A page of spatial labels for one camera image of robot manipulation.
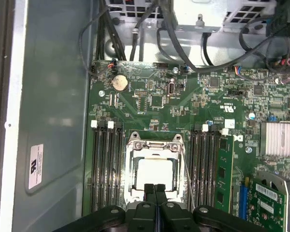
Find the green circuit board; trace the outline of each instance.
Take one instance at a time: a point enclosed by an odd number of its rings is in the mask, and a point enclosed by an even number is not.
[[[206,176],[213,188],[206,193],[197,190],[194,197],[205,196],[213,206],[236,216],[245,177],[264,170],[290,178],[290,158],[262,156],[259,149],[261,122],[290,121],[290,76],[277,75],[258,83],[240,79],[232,69],[199,74],[177,65],[119,61],[115,69],[108,69],[109,63],[94,62],[99,77],[92,77],[89,85],[84,215],[110,204],[125,207],[124,183],[129,178],[125,176],[125,149],[134,131],[141,138],[157,141],[172,140],[180,134],[193,188],[195,175],[201,178],[209,167],[198,172],[194,163],[202,163],[203,158],[195,161],[195,152],[205,154],[208,147],[215,147],[216,165],[210,167],[215,175]],[[263,69],[242,69],[241,74],[252,78],[269,75]],[[123,83],[128,81],[124,89],[114,88],[118,75],[124,76]],[[288,83],[281,81],[288,78]],[[254,120],[249,119],[252,112]],[[219,135],[195,146],[204,124]],[[182,197],[188,207],[190,198],[189,194]]]
[[[287,200],[284,194],[252,181],[248,198],[249,207],[256,207],[248,210],[248,221],[273,231],[285,231]]]

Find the ram slot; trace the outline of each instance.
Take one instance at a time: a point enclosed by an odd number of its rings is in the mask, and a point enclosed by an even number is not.
[[[196,180],[196,188],[194,191],[195,194],[195,203],[196,206],[198,206],[200,204],[200,196],[201,196],[201,173],[202,173],[202,169],[201,169],[201,162],[202,162],[202,135],[198,134],[196,136],[196,153],[195,153],[195,157],[196,157],[196,170],[195,170],[195,180]]]
[[[99,198],[98,198],[98,209],[104,207],[104,182],[105,182],[105,156],[107,151],[109,132],[106,128],[101,130],[101,147],[99,147]]]
[[[115,140],[115,147],[117,150],[114,153],[114,205],[119,204],[119,198],[120,198],[120,181],[121,181],[121,163],[122,163],[122,128],[116,129],[116,140]]]
[[[207,176],[208,176],[208,152],[209,152],[210,136],[205,133],[202,135],[202,161],[201,161],[201,187],[200,187],[200,203],[206,204],[207,196]]]
[[[105,204],[112,205],[113,197],[113,165],[114,165],[114,152],[115,152],[115,131],[114,129],[108,129],[107,140],[107,153],[105,155]]]
[[[207,185],[207,202],[206,205],[214,205],[215,194],[215,179],[216,179],[216,161],[218,153],[219,136],[214,134],[210,135],[209,139],[209,154],[208,154],[208,185]]]
[[[100,184],[101,184],[101,150],[104,144],[104,126],[99,126],[94,132],[92,149],[92,191],[91,191],[91,211],[99,209]]]
[[[195,156],[195,149],[196,149],[196,135],[195,133],[192,131],[191,132],[191,137],[190,137],[190,153],[189,153],[189,176],[190,176],[190,183],[191,183],[191,188],[192,188],[192,192],[195,191],[196,188],[196,156]],[[191,196],[191,192],[188,191],[188,198],[187,198],[187,202],[188,202],[188,207],[190,208],[190,210],[192,211],[192,201],[194,201],[194,199],[192,199]]]

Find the screw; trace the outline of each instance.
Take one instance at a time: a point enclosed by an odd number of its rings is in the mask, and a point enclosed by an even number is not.
[[[147,26],[147,28],[152,28],[153,27],[153,24],[151,23],[151,22],[148,22],[148,23],[146,23],[146,26]]]
[[[166,206],[169,208],[173,208],[175,205],[173,203],[167,203]]]
[[[177,150],[178,150],[178,145],[176,145],[176,144],[172,144],[172,145],[171,145],[171,150],[172,150],[172,151],[177,151]]]
[[[202,212],[202,213],[205,213],[205,214],[208,213],[208,209],[203,208],[203,207],[200,208],[199,211]]]
[[[137,28],[132,29],[132,34],[138,34],[139,30]]]
[[[179,71],[179,70],[178,70],[178,67],[174,67],[174,68],[173,68],[173,73],[178,74],[178,71]]]
[[[140,142],[135,143],[135,148],[136,149],[141,149],[142,148],[142,144]]]
[[[105,96],[105,92],[104,92],[103,90],[100,90],[100,91],[99,91],[99,96],[100,96],[100,97],[104,97],[104,96]]]
[[[245,149],[246,153],[250,154],[252,152],[252,148],[251,147],[246,147]]]

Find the capacitor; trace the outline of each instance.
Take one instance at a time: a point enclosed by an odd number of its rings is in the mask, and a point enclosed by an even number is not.
[[[267,214],[262,213],[262,218],[263,218],[264,220],[267,220]]]
[[[208,126],[212,126],[212,125],[214,124],[214,122],[211,121],[211,120],[207,120],[207,121],[206,121],[206,124],[207,124]]]
[[[251,112],[251,113],[247,114],[246,115],[246,119],[248,119],[248,120],[255,120],[256,119],[255,113]]]

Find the heatsink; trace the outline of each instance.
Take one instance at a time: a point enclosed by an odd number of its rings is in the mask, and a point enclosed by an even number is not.
[[[261,124],[260,154],[290,157],[290,123]]]

